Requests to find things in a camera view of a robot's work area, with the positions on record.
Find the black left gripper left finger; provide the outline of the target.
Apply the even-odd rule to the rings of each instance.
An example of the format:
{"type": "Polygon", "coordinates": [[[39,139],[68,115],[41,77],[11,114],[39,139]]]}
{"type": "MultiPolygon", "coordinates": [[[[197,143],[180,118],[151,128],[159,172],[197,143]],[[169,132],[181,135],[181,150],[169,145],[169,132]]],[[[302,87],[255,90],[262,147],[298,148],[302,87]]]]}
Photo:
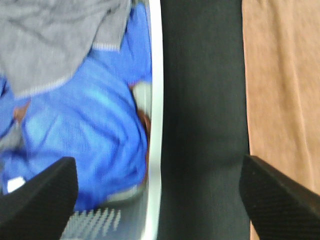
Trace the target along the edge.
{"type": "Polygon", "coordinates": [[[78,197],[76,161],[63,157],[0,198],[2,240],[58,240],[78,197]]]}

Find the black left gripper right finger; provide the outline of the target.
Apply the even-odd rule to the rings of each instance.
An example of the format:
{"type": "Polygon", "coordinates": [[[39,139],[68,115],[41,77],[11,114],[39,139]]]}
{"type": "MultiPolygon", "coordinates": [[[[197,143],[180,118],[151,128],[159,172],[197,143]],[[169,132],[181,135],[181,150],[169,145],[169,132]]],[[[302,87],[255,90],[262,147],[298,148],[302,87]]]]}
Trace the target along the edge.
{"type": "Polygon", "coordinates": [[[261,158],[243,158],[239,193],[259,239],[320,238],[320,196],[261,158]]]}

